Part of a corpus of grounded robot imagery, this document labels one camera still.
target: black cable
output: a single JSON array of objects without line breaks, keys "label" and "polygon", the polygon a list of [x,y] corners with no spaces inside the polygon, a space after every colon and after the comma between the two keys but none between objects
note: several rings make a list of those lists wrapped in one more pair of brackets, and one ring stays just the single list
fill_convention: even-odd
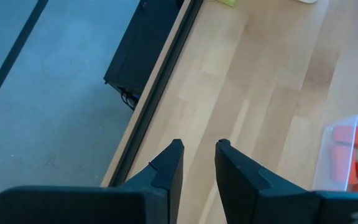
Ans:
[{"label": "black cable", "polygon": [[135,106],[132,106],[129,103],[129,101],[128,101],[129,97],[125,90],[121,90],[121,99],[131,110],[135,110]]},{"label": "black cable", "polygon": [[137,101],[134,100],[133,96],[128,99],[128,103],[129,103],[133,108],[136,108]]}]

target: clear plastic container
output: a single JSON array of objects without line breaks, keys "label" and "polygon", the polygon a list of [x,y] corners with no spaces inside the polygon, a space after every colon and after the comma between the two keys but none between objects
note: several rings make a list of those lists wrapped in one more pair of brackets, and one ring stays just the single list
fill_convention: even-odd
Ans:
[{"label": "clear plastic container", "polygon": [[[346,127],[349,135],[345,137],[347,141],[338,142],[334,135],[337,134],[337,128],[343,127]],[[352,159],[358,161],[358,148],[354,147],[356,127],[358,114],[325,128],[314,173],[313,190],[348,191],[352,188],[348,183]]]}]

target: black metal rail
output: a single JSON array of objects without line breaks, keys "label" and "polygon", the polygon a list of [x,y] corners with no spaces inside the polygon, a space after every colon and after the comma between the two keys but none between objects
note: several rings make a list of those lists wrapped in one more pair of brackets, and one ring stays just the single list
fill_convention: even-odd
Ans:
[{"label": "black metal rail", "polygon": [[35,24],[37,23],[39,17],[41,16],[41,13],[44,11],[47,3],[48,0],[38,0],[29,18],[25,22],[22,30],[17,36],[17,39],[15,40],[11,50],[6,56],[4,63],[2,63],[0,68],[0,88],[4,83],[6,77],[8,76],[9,72],[11,71],[12,66],[15,64],[17,57],[22,51],[25,42],[29,38]]},{"label": "black metal rail", "polygon": [[167,56],[158,71],[157,77],[152,85],[149,95],[147,96],[144,107],[140,112],[134,129],[129,136],[129,140],[124,148],[124,152],[122,153],[118,166],[113,173],[109,186],[115,187],[125,182],[135,156],[139,151],[140,145],[142,144],[147,128],[152,120],[154,111],[157,109],[162,93],[169,81],[202,3],[203,0],[192,0],[190,2],[168,50]]}]

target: white object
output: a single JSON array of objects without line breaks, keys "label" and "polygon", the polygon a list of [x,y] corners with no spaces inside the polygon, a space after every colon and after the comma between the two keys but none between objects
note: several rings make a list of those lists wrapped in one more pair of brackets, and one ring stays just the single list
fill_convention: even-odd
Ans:
[{"label": "white object", "polygon": [[[348,144],[334,140],[334,129],[339,126],[349,128],[349,136],[345,137],[349,138]],[[358,161],[358,149],[353,147],[356,138],[356,127],[358,127],[358,114],[325,128],[314,172],[313,190],[348,190],[352,156],[355,156]],[[335,147],[344,152],[341,154],[341,161],[338,161],[338,158],[333,156]]]},{"label": "white object", "polygon": [[298,1],[308,3],[308,4],[312,4],[312,3],[315,3],[317,0],[298,0]]}]

